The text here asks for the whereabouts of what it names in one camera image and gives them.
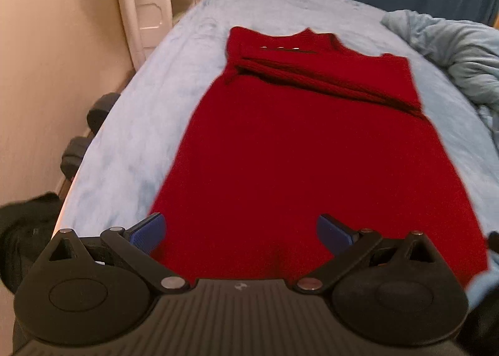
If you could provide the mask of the black bag on floor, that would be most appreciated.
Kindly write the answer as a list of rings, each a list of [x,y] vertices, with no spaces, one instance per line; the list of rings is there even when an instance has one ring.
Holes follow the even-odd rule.
[[[1,280],[12,294],[51,240],[62,206],[55,192],[1,206]]]

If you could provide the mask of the red knit cardigan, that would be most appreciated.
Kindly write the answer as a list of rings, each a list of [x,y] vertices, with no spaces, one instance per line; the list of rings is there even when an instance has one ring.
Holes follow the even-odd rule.
[[[468,195],[424,115],[409,61],[332,33],[234,27],[153,211],[153,258],[188,281],[289,282],[327,262],[323,213],[387,238],[425,233],[458,280],[487,268]]]

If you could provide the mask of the black dumbbell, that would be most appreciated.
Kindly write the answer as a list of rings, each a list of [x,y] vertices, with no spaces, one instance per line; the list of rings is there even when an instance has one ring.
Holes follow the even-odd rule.
[[[96,135],[97,132],[99,132],[102,124],[119,97],[120,94],[118,93],[109,93],[102,95],[94,102],[86,116],[87,125],[93,135]]]
[[[63,151],[60,169],[67,180],[72,180],[81,166],[92,137],[74,137]]]

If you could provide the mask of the light blue bed sheet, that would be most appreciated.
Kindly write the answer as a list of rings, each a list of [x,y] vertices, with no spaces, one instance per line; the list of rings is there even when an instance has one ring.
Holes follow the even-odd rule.
[[[363,55],[409,61],[424,115],[436,129],[486,235],[498,228],[498,155],[471,102],[448,74],[351,0],[202,0],[163,39],[90,144],[59,219],[79,236],[130,227],[153,211],[195,109],[227,64],[232,28],[274,37],[332,33]],[[475,307],[498,285],[498,256],[466,288]]]

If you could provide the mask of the grey-blue crumpled blanket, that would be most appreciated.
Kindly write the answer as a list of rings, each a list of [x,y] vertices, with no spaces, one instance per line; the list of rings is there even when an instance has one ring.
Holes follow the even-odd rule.
[[[498,31],[410,10],[388,12],[381,23],[448,74],[497,142]]]

